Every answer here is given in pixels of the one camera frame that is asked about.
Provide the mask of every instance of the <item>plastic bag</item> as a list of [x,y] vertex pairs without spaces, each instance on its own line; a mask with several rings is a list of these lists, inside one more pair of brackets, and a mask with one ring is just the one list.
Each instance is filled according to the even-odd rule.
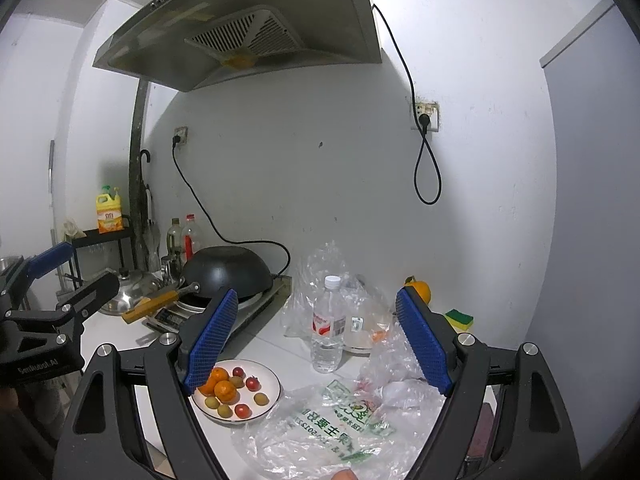
[[[324,277],[328,274],[342,279],[340,290],[348,306],[347,348],[359,346],[361,352],[368,352],[372,336],[388,329],[390,309],[382,294],[367,284],[363,276],[349,272],[334,241],[325,243],[297,264],[292,277],[291,295],[282,311],[285,336],[311,338],[314,305],[324,292]],[[354,344],[349,345],[349,339],[353,339]]]
[[369,360],[360,368],[358,380],[374,394],[386,384],[424,379],[424,374],[404,331],[396,321],[384,338],[373,345]]
[[232,431],[234,445],[252,468],[274,480],[328,479],[345,468],[358,480],[404,479],[442,398],[425,381],[389,387],[382,402],[357,381],[283,393],[263,420]]
[[314,305],[324,292],[324,277],[328,274],[340,276],[343,280],[348,275],[347,264],[334,241],[324,244],[297,264],[291,294],[282,310],[286,337],[311,338]]

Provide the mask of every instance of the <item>gas stove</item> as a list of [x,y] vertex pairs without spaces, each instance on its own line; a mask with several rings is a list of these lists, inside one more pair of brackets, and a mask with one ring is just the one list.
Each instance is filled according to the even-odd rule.
[[[255,317],[258,316],[268,305],[274,301],[280,306],[289,297],[291,292],[291,278],[280,276],[274,278],[273,286],[260,294],[256,294],[238,304],[238,318],[231,329],[230,338],[246,327]],[[204,311],[204,307],[176,301],[171,306],[166,306],[158,310],[155,314],[147,316],[143,321],[145,325],[161,333],[174,332],[180,330],[182,324],[193,314]]]

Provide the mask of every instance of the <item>plastic bottle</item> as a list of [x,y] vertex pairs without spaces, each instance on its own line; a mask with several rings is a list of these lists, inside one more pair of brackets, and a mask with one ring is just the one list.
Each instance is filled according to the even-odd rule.
[[175,255],[180,257],[182,252],[182,243],[180,238],[182,237],[182,226],[180,225],[179,218],[171,218],[171,227],[166,232],[166,253],[169,258],[175,258]]
[[340,277],[324,279],[324,294],[314,305],[311,362],[321,374],[333,372],[340,365],[344,347],[344,324],[347,305],[340,293]]
[[202,248],[202,231],[196,224],[196,215],[187,215],[187,223],[184,225],[180,240],[184,249],[182,262],[186,263]]
[[109,186],[102,186],[102,193],[95,198],[95,211],[98,216],[99,233],[109,233],[111,231],[124,229],[120,195],[116,191],[115,197],[112,198],[109,190]]

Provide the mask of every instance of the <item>black cable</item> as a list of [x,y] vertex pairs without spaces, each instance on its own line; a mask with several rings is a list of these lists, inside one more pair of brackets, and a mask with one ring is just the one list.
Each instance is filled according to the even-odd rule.
[[[436,161],[436,157],[435,157],[435,155],[433,155],[433,151],[431,150],[431,146],[429,145],[429,141],[427,140],[426,131],[427,131],[427,126],[429,125],[429,123],[427,122],[425,124],[424,129],[420,126],[420,121],[418,120],[418,113],[415,111],[414,80],[411,79],[411,73],[409,72],[409,67],[406,65],[406,62],[404,61],[404,57],[402,56],[402,52],[400,52],[400,47],[398,47],[398,44],[396,43],[396,38],[394,38],[394,34],[391,32],[391,27],[389,27],[389,24],[386,22],[385,15],[382,14],[382,11],[380,10],[380,8],[376,4],[373,4],[371,9],[376,9],[378,14],[380,15],[380,18],[382,18],[382,21],[385,22],[386,30],[388,30],[389,36],[391,37],[391,41],[393,42],[394,47],[396,48],[396,52],[398,53],[398,57],[400,58],[400,61],[402,61],[402,66],[404,66],[404,70],[406,72],[406,75],[409,78],[409,86],[411,87],[411,104],[412,104],[412,108],[414,110],[414,121],[415,121],[415,125],[418,127],[418,131],[420,132],[420,135],[422,136],[422,143],[420,145],[420,152],[418,152],[418,159],[415,161],[414,189],[415,189],[416,195],[420,199],[420,202],[422,202],[425,205],[433,205],[440,199],[440,195],[442,193],[442,176],[440,175],[440,168],[438,167],[438,163]],[[418,167],[420,166],[420,160],[422,159],[422,153],[424,152],[424,147],[425,146],[427,147],[427,150],[429,150],[429,155],[431,155],[431,160],[433,161],[433,167],[436,170],[436,174],[438,175],[438,193],[436,195],[436,198],[433,199],[432,202],[428,202],[427,200],[423,199],[422,195],[420,194],[420,190],[418,190]]]
[[191,184],[189,184],[187,179],[184,177],[184,174],[182,173],[182,170],[180,169],[180,166],[178,165],[178,161],[175,160],[175,147],[176,147],[178,142],[180,142],[180,137],[175,136],[173,138],[173,146],[171,148],[171,156],[172,156],[172,158],[174,160],[175,169],[178,170],[178,173],[180,173],[180,176],[182,177],[182,180],[184,181],[184,183],[187,185],[187,187],[191,191],[191,194],[193,195],[194,199],[196,199],[196,202],[200,206],[200,209],[202,209],[202,212],[207,217],[207,220],[209,220],[209,223],[211,224],[211,227],[213,227],[213,230],[216,232],[218,237],[223,242],[226,242],[227,244],[231,244],[231,245],[271,244],[271,245],[276,245],[276,246],[282,248],[287,253],[287,265],[285,265],[282,268],[282,270],[278,274],[276,274],[276,278],[279,277],[285,270],[287,270],[287,267],[289,267],[289,264],[291,263],[291,253],[289,252],[289,250],[283,244],[281,244],[280,242],[274,242],[273,240],[245,240],[245,241],[242,241],[242,242],[233,242],[233,241],[228,240],[227,238],[223,237],[223,235],[220,234],[220,231],[218,231],[218,228],[216,227],[216,225],[213,223],[213,220],[211,219],[211,215],[207,212],[205,207],[202,205],[202,202],[200,201],[200,199],[196,195],[196,192],[193,190],[193,187],[191,186]]

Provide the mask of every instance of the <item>stove burner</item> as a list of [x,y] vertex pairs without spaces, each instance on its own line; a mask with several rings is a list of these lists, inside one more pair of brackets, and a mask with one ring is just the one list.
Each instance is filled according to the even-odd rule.
[[[255,294],[254,296],[249,296],[247,298],[239,298],[238,301],[238,310],[242,310],[245,307],[248,307],[254,304],[256,301],[260,300],[264,293],[260,292]],[[200,298],[198,296],[194,296],[193,294],[187,294],[183,298],[180,298],[180,301],[176,301],[175,308],[178,310],[184,310],[190,314],[199,314],[204,312],[204,309],[209,304],[210,300],[206,298]]]

